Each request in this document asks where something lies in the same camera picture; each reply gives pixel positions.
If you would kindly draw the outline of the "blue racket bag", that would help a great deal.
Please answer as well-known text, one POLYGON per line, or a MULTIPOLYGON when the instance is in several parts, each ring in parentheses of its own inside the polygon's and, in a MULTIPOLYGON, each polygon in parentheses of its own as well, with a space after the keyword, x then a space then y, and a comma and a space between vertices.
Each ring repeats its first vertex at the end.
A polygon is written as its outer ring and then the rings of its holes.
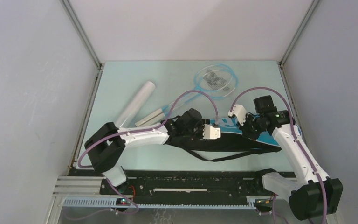
POLYGON ((178 120, 169 120, 166 128, 170 137, 165 142, 166 145, 181 148, 189 153, 201 152, 238 152, 240 154, 266 154, 279 152, 282 149, 277 143, 273 143, 273 138, 265 135, 262 140, 260 136, 257 140, 246 138, 242 131, 229 129, 221 131, 221 137, 215 140, 203 139, 201 129, 195 132, 190 130, 179 130, 178 120))

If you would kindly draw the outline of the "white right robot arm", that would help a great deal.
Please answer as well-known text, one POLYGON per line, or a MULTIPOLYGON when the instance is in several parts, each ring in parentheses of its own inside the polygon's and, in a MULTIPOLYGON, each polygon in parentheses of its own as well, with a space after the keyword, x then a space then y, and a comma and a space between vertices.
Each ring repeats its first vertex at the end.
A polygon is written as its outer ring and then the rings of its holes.
POLYGON ((264 195, 271 191, 289 203, 298 220, 325 217, 336 213, 343 192, 338 178, 332 179, 312 156, 295 127, 288 110, 278 111, 271 96, 254 99, 256 114, 242 105, 234 105, 232 115, 243 136, 256 140, 267 132, 279 145, 296 176, 290 181, 276 171, 264 171, 252 183, 253 191, 264 195))

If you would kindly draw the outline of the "white shuttlecock tube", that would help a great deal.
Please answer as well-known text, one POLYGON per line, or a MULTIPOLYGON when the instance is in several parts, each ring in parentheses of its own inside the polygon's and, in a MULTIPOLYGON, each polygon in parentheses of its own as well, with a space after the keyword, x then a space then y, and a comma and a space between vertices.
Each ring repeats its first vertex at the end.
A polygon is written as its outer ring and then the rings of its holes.
POLYGON ((151 81, 146 81, 143 86, 136 92, 121 114, 115 121, 117 127, 127 127, 135 118, 141 107, 156 89, 156 85, 151 81))

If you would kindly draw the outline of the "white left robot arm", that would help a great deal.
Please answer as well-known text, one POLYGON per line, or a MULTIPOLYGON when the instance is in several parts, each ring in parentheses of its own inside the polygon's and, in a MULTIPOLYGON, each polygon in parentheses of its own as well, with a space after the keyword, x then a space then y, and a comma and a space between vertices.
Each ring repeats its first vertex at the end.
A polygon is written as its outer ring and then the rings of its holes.
POLYGON ((113 191, 124 194, 129 182, 124 169, 117 163, 124 150, 146 145, 174 146, 185 138, 202 138, 203 129, 201 113, 191 108, 166 123, 144 128, 118 128, 114 122, 108 122, 86 141, 84 147, 94 171, 110 181, 113 191))

